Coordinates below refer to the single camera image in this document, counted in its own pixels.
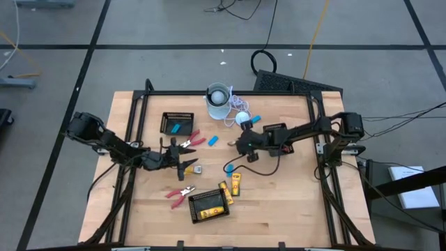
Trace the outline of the black perforated panel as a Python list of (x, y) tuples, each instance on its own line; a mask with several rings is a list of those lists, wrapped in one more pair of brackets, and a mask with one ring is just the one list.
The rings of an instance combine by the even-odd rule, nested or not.
[(343, 89), (265, 70), (259, 70), (254, 84), (254, 91), (288, 92), (291, 94), (311, 95), (318, 92), (331, 91), (343, 95)]

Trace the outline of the left arm silver base plate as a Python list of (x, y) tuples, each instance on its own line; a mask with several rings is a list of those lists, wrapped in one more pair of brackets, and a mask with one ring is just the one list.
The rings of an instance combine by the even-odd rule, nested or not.
[[(140, 146), (143, 146), (144, 143), (142, 141), (133, 141), (133, 142), (127, 142), (127, 144), (129, 144), (131, 147), (133, 148), (138, 148)], [(93, 148), (93, 150), (99, 154), (99, 155), (104, 155), (104, 154), (108, 154), (108, 150), (106, 149), (101, 149), (101, 148)]]

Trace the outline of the clear plastic pitcher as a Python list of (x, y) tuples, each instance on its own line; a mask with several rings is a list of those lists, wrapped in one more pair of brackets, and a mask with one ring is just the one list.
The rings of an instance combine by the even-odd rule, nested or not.
[[(226, 102), (223, 105), (215, 106), (211, 99), (210, 95), (213, 91), (223, 91), (226, 94)], [(205, 92), (204, 99), (206, 101), (206, 106), (208, 110), (208, 114), (212, 119), (215, 120), (224, 120), (227, 115), (231, 111), (231, 104), (229, 102), (229, 98), (231, 97), (229, 87), (223, 83), (212, 83)]]

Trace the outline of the black slotted plastic basket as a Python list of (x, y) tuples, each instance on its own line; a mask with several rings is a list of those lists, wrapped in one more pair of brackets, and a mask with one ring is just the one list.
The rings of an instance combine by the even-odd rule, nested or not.
[[(191, 195), (188, 197), (188, 204), (193, 224), (198, 224), (201, 222), (214, 220), (217, 218), (230, 215), (229, 205), (227, 204), (224, 191), (221, 188), (216, 190), (210, 190), (208, 192), (202, 192), (196, 195)], [(204, 220), (199, 219), (198, 214), (200, 211), (216, 206), (223, 206), (224, 212), (220, 215), (216, 215), (214, 217), (207, 218)]]
[[(175, 124), (181, 124), (177, 134), (171, 134)], [(160, 124), (160, 132), (165, 135), (190, 136), (194, 125), (194, 114), (189, 112), (164, 112)]]
[(282, 150), (283, 146), (280, 148), (280, 152), (278, 152), (277, 150), (279, 148), (279, 143), (275, 142), (275, 133), (279, 130), (286, 130), (286, 129), (287, 127), (285, 123), (276, 123), (272, 125), (263, 126), (263, 133), (268, 136), (266, 145), (269, 147), (268, 153), (271, 157), (277, 157), (279, 153), (281, 155), (288, 155), (294, 153), (292, 143), (290, 142), (285, 142), (283, 145), (289, 147), (290, 151), (288, 153), (283, 152)]

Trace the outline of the white ball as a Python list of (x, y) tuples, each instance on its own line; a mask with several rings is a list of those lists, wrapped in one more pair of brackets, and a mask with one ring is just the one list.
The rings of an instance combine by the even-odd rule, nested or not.
[(223, 105), (226, 102), (226, 94), (223, 91), (213, 91), (210, 99), (215, 106)]

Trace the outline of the white round puck device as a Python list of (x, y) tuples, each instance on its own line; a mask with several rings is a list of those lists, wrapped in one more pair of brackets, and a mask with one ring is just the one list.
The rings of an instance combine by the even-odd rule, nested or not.
[(251, 115), (248, 112), (238, 112), (235, 117), (235, 122), (240, 126), (241, 123), (249, 121), (251, 119)]

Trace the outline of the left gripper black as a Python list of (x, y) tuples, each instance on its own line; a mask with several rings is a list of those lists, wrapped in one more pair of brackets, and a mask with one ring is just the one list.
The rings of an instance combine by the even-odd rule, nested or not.
[(170, 145), (166, 146), (165, 153), (161, 153), (161, 150), (163, 149), (162, 145), (162, 138), (160, 138), (160, 151), (159, 152), (152, 152), (149, 156), (150, 164), (149, 164), (149, 170), (155, 171), (159, 169), (166, 169), (168, 167), (176, 167), (177, 170), (177, 177), (179, 181), (183, 181), (185, 179), (184, 175), (184, 169), (185, 167), (189, 167), (190, 165), (193, 165), (198, 158), (187, 160), (182, 163), (180, 162), (180, 155), (185, 155), (188, 153), (194, 153), (195, 149), (188, 149), (188, 148), (181, 148), (179, 145), (177, 145), (176, 138), (172, 137), (170, 139)]

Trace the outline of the yellow crayon box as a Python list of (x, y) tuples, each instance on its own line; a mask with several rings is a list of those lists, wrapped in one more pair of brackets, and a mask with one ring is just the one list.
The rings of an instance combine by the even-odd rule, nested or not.
[(223, 189), (224, 195), (227, 200), (227, 204), (232, 205), (234, 203), (234, 200), (233, 200), (233, 197), (231, 195), (231, 192), (229, 190), (229, 187), (228, 187), (226, 181), (222, 181), (222, 182), (218, 183), (218, 186), (219, 186), (219, 188)]
[(241, 182), (241, 174), (240, 173), (232, 173), (231, 177), (231, 195), (239, 196), (240, 195), (240, 182)]
[(223, 206), (216, 206), (212, 208), (208, 208), (199, 212), (198, 216), (200, 220), (204, 220), (207, 218), (214, 217), (216, 215), (220, 215), (224, 212)]

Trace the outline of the grey furniture foot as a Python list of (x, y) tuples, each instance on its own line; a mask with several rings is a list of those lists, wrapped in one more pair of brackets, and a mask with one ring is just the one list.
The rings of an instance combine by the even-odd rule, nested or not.
[(22, 8), (73, 8), (75, 0), (12, 0)]
[(34, 89), (36, 87), (36, 81), (34, 79), (0, 77), (0, 87)]

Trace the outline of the black beam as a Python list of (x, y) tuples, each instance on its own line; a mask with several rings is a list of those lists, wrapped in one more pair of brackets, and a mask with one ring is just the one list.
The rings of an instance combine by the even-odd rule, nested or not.
[(376, 187), (370, 185), (367, 190), (366, 198), (378, 199), (380, 197), (397, 195), (432, 185), (440, 185), (442, 183), (446, 183), (446, 166), (384, 183)]

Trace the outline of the black caster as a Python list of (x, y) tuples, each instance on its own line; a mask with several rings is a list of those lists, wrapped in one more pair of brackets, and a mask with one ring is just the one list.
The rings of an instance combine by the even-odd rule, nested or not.
[(14, 124), (15, 120), (10, 109), (0, 108), (0, 132), (7, 126)]

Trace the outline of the right arm silver base plate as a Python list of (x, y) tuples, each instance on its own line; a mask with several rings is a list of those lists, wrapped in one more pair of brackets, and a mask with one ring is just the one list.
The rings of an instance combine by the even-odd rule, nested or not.
[[(323, 154), (325, 143), (316, 143), (316, 152), (318, 154)], [(350, 143), (341, 152), (342, 155), (354, 155), (357, 156), (366, 150), (365, 146), (358, 145), (356, 143)]]

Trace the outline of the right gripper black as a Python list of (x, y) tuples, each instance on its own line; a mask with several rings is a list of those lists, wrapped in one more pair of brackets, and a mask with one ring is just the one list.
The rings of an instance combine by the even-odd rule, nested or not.
[(248, 162), (255, 162), (259, 159), (256, 150), (270, 150), (268, 127), (263, 126), (263, 132), (260, 134), (252, 130), (253, 123), (251, 121), (242, 122), (240, 126), (243, 131), (236, 140), (236, 149), (239, 154), (247, 156)]

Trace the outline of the white booklet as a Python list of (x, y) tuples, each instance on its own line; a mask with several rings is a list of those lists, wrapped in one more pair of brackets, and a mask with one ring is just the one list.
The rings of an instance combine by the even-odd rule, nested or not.
[[(407, 178), (424, 172), (423, 166), (391, 166), (388, 168), (393, 181)], [(398, 194), (403, 209), (438, 208), (440, 206), (432, 187), (426, 187), (410, 192)]]

